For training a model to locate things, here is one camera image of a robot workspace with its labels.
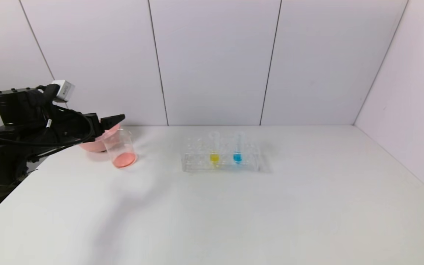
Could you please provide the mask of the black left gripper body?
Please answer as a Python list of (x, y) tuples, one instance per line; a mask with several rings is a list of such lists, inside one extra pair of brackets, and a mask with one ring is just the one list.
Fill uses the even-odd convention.
[(54, 128), (61, 139), (68, 143), (93, 142), (103, 134), (98, 116), (95, 113), (83, 114), (61, 106), (55, 106)]

